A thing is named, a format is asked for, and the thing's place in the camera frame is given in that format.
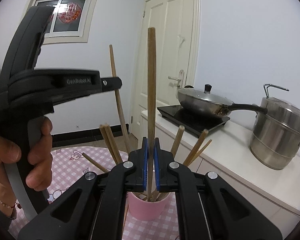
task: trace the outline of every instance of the pot handle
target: pot handle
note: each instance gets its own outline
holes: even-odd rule
[[[231,106],[228,106],[227,108],[229,111],[250,110],[250,111],[260,112],[263,114],[268,113],[268,109],[266,109],[264,107],[256,106],[256,105],[248,105],[248,104],[232,104]]]
[[[263,85],[263,89],[265,90],[265,93],[266,93],[266,97],[268,98],[269,97],[269,91],[268,91],[268,88],[269,87],[274,87],[274,88],[279,88],[279,89],[282,89],[282,90],[285,90],[285,91],[289,91],[289,89],[287,88],[283,88],[283,87],[279,87],[277,85],[273,85],[273,84],[264,84]]]

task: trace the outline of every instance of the pink checkered tablecloth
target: pink checkered tablecloth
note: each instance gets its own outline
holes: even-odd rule
[[[82,153],[86,153],[92,159],[100,163],[105,168],[111,170],[114,166],[108,149],[101,147],[71,147],[52,151],[52,183],[48,188],[50,198],[54,201],[72,184],[74,184],[83,174],[93,171],[101,174],[97,167],[87,161]],[[120,152],[123,161],[128,159],[125,152]],[[17,238],[21,228],[28,223],[23,210],[17,209],[17,218],[12,221],[9,232]],[[170,194],[160,217],[154,221],[139,221],[127,214],[125,227],[123,230],[123,240],[164,240],[178,239],[178,217],[176,199],[174,194]]]

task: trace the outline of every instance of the induction cooktop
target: induction cooktop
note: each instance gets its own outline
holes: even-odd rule
[[[162,106],[158,107],[158,110],[162,117],[167,118],[170,122],[178,126],[183,125],[187,132],[197,137],[201,135],[204,129],[207,129],[210,132],[230,120],[230,117],[211,118],[196,115],[180,105]]]

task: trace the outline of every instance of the hand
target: hand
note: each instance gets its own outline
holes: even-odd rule
[[[52,123],[45,118],[41,127],[42,137],[30,150],[28,161],[34,165],[34,169],[26,177],[26,184],[36,191],[46,189],[52,181]],[[11,188],[8,176],[4,169],[4,163],[16,163],[21,158],[21,150],[15,143],[0,137],[0,200],[14,206],[16,197]],[[7,216],[11,216],[12,209],[8,209],[0,204],[0,210]]]

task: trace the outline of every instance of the black baseboard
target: black baseboard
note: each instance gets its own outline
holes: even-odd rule
[[[129,124],[126,123],[126,127],[127,131],[129,131]],[[111,131],[114,137],[122,136],[120,125],[111,126]],[[103,137],[99,128],[78,132],[60,133],[52,135],[52,147],[63,147],[100,140],[103,140]]]

